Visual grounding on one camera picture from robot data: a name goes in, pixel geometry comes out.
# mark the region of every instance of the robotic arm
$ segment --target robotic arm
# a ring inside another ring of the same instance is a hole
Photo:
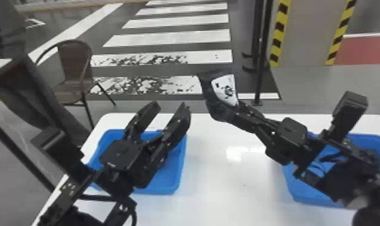
[[[367,109],[366,97],[347,91],[333,112],[330,128],[313,136],[305,125],[291,118],[270,120],[238,100],[234,75],[214,71],[199,74],[199,80],[212,118],[254,133],[267,147],[267,156],[282,165],[295,164],[295,178],[346,207],[380,207],[379,159],[346,137]],[[335,162],[319,176],[309,167],[326,146],[339,152],[319,159]]]
[[[177,146],[190,127],[191,114],[182,103],[162,133],[150,141],[141,140],[141,133],[160,112],[157,102],[143,107],[128,123],[124,136],[111,143],[100,156],[103,168],[96,171],[80,160],[83,153],[72,144],[66,134],[48,128],[32,143],[53,160],[69,179],[61,186],[60,196],[41,216],[39,226],[120,226],[129,216],[136,225],[136,202],[129,196],[134,188],[145,188],[155,173],[164,165],[168,153]],[[110,196],[85,195],[86,188],[96,183]],[[78,211],[76,200],[114,202],[114,208],[104,222]]]

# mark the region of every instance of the blue tray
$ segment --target blue tray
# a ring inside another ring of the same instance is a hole
[[[355,145],[376,150],[380,157],[380,136],[376,135],[363,135],[363,134],[350,134],[348,138],[352,139],[352,143]],[[329,154],[337,153],[338,150],[333,147],[324,148],[323,152],[318,156],[317,159],[324,157]],[[333,167],[333,163],[322,163],[325,170],[328,171]],[[293,177],[293,172],[295,169],[294,164],[290,164],[283,167],[283,173],[285,175],[285,180],[288,185],[288,190],[291,193],[295,201],[313,205],[320,206],[330,206],[330,207],[342,207],[339,203],[334,203],[328,196],[319,192],[318,190],[310,187],[309,185],[297,180]],[[317,175],[323,175],[320,170],[310,167],[309,170],[317,173]]]
[[[157,131],[145,131],[141,138],[143,140],[149,140],[154,136],[161,133],[161,130]],[[113,129],[106,131],[98,142],[96,151],[90,159],[88,166],[93,169],[100,169],[102,164],[99,161],[99,157],[102,152],[112,143],[112,141],[121,139],[124,135],[123,129]],[[169,153],[166,163],[163,168],[157,171],[153,177],[151,183],[145,189],[136,188],[134,193],[137,194],[172,194],[174,193],[181,180],[182,166],[184,164],[185,145],[187,142],[187,135],[178,143],[178,145]],[[97,190],[101,190],[96,184],[91,185]]]

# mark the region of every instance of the sticker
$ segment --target sticker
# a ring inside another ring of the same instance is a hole
[[[234,75],[224,75],[214,79],[212,80],[211,85],[216,96],[221,101],[231,106],[236,106],[239,104]]]

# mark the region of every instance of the black robotic arm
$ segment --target black robotic arm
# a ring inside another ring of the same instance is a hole
[[[282,165],[295,164],[295,178],[346,207],[380,205],[376,195],[380,191],[379,158],[346,137],[367,109],[366,97],[347,91],[333,112],[330,128],[313,136],[291,118],[270,120],[238,100],[234,76],[228,72],[217,70],[198,77],[212,118],[254,133],[266,146],[267,156]],[[339,152],[318,161],[336,164],[318,176],[309,167],[328,145]]]

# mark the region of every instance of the brown wicker chair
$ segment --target brown wicker chair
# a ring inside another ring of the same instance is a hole
[[[42,57],[54,48],[58,48],[59,58],[65,74],[65,80],[53,88],[58,101],[65,106],[84,106],[92,128],[94,128],[86,95],[94,86],[101,91],[115,106],[114,100],[107,94],[104,88],[93,79],[90,61],[92,50],[88,44],[79,40],[66,40],[54,44],[46,49],[36,60],[37,65]]]

